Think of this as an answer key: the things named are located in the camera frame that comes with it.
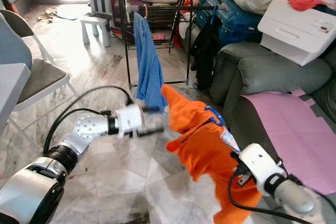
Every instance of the blue clip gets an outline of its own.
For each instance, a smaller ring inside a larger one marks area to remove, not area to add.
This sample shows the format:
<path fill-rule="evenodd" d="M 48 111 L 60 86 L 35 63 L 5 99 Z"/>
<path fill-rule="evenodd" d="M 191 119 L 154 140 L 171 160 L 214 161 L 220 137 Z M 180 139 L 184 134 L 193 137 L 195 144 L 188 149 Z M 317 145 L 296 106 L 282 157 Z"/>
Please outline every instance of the blue clip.
<path fill-rule="evenodd" d="M 216 10 L 218 9 L 218 5 L 214 6 L 214 9 L 212 10 L 212 17 L 211 17 L 211 21 L 210 24 L 212 25 L 215 21 L 215 15 L 216 15 Z"/>
<path fill-rule="evenodd" d="M 219 114 L 219 112 L 217 110 L 215 110 L 213 107 L 211 106 L 206 106 L 205 110 L 210 110 L 212 113 L 214 113 L 216 115 L 216 117 L 219 119 L 219 122 L 216 121 L 215 118 L 209 118 L 209 120 L 213 123 L 215 123 L 218 126 L 224 126 L 225 121 L 224 118 Z"/>

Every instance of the marble floor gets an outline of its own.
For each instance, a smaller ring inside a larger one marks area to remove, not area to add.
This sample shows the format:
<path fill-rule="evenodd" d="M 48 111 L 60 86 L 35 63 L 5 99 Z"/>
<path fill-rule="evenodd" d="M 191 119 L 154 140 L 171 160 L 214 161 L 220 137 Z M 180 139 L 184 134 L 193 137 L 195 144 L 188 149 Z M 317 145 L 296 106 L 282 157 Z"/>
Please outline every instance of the marble floor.
<path fill-rule="evenodd" d="M 119 39 L 111 37 L 111 47 L 104 48 L 101 41 L 90 35 L 91 43 L 83 45 L 78 20 L 36 22 L 36 16 L 45 8 L 35 6 L 25 18 L 56 64 L 71 74 L 71 83 L 79 93 L 107 84 L 128 88 L 124 47 Z M 41 57 L 36 44 L 29 38 L 25 40 L 34 57 Z M 167 49 L 160 49 L 158 54 L 165 81 L 185 78 L 186 55 L 183 51 L 173 49 L 169 54 Z M 132 81 L 136 82 L 135 51 L 130 53 L 130 67 Z M 181 84 L 176 88 L 191 100 L 211 104 L 206 93 L 191 86 Z M 37 146 L 43 146 L 53 120 L 73 99 L 70 90 L 64 87 L 28 109 L 12 114 L 21 127 L 28 126 L 25 132 L 35 143 L 24 139 L 11 125 L 6 126 L 0 141 L 0 185 L 40 155 Z M 120 91 L 104 89 L 89 94 L 74 108 L 114 110 L 124 102 L 125 97 Z M 59 107 L 43 116 L 59 103 Z M 30 125 L 40 116 L 43 117 Z M 78 117 L 80 113 L 67 118 L 55 132 L 53 141 L 62 140 Z M 51 223 L 213 223 L 213 215 L 220 209 L 214 196 L 214 183 L 206 175 L 197 183 L 192 182 L 178 158 L 165 149 L 165 143 L 177 137 L 169 130 L 169 115 L 148 116 L 146 122 L 150 125 L 158 119 L 166 129 L 162 134 L 120 140 L 105 136 L 93 142 L 68 178 L 63 199 Z M 275 221 L 268 216 L 253 214 L 246 223 Z"/>

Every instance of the white appliance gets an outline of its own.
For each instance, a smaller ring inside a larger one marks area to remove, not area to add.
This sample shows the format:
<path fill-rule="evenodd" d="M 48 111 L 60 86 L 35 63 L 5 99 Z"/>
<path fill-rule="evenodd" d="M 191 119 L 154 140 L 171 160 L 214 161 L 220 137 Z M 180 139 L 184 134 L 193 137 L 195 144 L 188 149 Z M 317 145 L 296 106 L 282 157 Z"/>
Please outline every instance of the white appliance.
<path fill-rule="evenodd" d="M 303 66 L 319 57 L 336 37 L 336 16 L 294 10 L 287 0 L 273 0 L 261 19 L 261 45 Z"/>

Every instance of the pink mat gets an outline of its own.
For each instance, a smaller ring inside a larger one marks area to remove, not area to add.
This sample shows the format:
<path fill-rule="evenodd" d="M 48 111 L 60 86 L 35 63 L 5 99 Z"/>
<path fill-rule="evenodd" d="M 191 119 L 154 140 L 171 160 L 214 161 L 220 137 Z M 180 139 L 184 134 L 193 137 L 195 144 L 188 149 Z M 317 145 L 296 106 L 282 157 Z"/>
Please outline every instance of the pink mat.
<path fill-rule="evenodd" d="M 262 124 L 289 173 L 327 195 L 336 193 L 336 135 L 323 118 L 315 116 L 298 95 L 278 92 L 244 95 L 255 107 Z"/>

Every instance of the orange shirt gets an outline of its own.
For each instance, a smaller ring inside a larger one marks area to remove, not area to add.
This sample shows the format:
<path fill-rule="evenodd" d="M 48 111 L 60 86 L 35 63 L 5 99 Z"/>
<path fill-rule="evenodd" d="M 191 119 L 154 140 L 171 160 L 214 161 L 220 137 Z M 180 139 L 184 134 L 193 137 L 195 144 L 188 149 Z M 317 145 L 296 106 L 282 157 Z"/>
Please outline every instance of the orange shirt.
<path fill-rule="evenodd" d="M 233 206 L 227 196 L 228 182 L 238 163 L 231 158 L 231 149 L 219 138 L 223 128 L 208 119 L 214 116 L 211 111 L 205 111 L 206 104 L 190 102 L 169 85 L 162 86 L 162 94 L 167 99 L 170 112 L 170 128 L 182 134 L 177 139 L 167 143 L 168 151 L 179 156 L 197 181 L 202 174 L 209 174 L 216 184 L 215 195 L 222 210 L 214 216 L 216 224 L 244 223 L 249 211 Z M 255 207 L 261 194 L 251 180 L 244 187 L 232 186 L 232 195 L 238 203 Z"/>

